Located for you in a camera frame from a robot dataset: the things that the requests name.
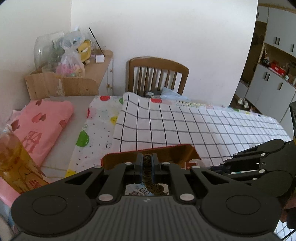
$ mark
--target metal bolt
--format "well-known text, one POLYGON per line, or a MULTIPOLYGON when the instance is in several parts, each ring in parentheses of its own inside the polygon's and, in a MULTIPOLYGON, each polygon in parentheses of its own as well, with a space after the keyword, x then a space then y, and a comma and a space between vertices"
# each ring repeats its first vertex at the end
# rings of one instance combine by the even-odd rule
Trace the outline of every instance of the metal bolt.
POLYGON ((103 202, 108 202, 113 199, 113 196, 111 194, 102 194, 99 196, 99 200, 103 202))
POLYGON ((184 193, 180 195, 180 199, 183 201, 192 201, 194 199, 194 196, 190 193, 184 193))

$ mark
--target cabinet handle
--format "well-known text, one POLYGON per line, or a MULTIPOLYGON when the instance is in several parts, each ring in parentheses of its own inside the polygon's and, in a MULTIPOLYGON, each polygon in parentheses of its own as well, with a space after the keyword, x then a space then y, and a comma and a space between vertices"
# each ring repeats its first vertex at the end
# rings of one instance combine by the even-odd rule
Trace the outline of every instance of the cabinet handle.
POLYGON ((279 90, 281 90, 281 87, 283 86, 283 82, 281 83, 281 86, 280 86, 280 88, 279 88, 279 90))

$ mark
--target amber liquid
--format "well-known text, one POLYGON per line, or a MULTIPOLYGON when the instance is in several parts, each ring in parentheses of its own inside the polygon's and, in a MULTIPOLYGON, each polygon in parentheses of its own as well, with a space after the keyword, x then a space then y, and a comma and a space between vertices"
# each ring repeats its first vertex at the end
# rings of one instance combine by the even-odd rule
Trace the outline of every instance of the amber liquid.
POLYGON ((0 135, 0 176, 20 194, 48 184, 19 139, 9 131, 0 135))

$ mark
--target chair backrest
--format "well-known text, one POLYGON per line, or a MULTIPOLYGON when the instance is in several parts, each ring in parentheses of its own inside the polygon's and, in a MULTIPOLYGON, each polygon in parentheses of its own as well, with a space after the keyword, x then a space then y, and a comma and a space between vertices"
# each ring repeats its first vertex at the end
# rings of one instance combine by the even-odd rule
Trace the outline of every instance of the chair backrest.
POLYGON ((185 67, 184 65, 177 63, 172 60, 163 59, 163 58, 154 58, 154 57, 138 57, 138 58, 132 58, 129 61, 129 70, 128 70, 128 91, 134 92, 138 95, 144 94, 145 91, 150 90, 154 91, 157 89, 160 90, 163 81, 165 80, 164 86, 167 88, 170 88, 171 90, 174 90, 177 73, 182 74, 179 88, 178 88, 178 94, 182 94, 186 80, 189 74, 189 69, 185 67), (135 67, 139 67, 139 77, 137 85, 134 84, 134 75, 135 75, 135 67), (145 82, 142 82, 142 73, 145 71, 145 82), (149 71, 150 69, 153 69, 153 75, 151 81, 149 81, 149 71), (160 70, 159 80, 157 83, 157 71, 160 70), (169 78, 170 74, 172 72, 175 72, 173 80, 171 81, 170 87, 168 87, 169 84, 169 78))

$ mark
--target red dot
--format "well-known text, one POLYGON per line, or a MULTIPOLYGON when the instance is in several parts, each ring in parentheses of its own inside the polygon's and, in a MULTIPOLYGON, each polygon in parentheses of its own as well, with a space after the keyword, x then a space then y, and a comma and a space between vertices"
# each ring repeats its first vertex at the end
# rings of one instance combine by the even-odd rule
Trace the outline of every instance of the red dot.
POLYGON ((152 99, 152 98, 150 99, 150 101, 154 102, 154 103, 158 103, 158 104, 160 104, 162 102, 161 99, 152 99))
POLYGON ((101 101, 107 101, 107 100, 110 100, 110 96, 106 96, 106 95, 104 95, 104 96, 100 96, 100 100, 101 100, 101 101))

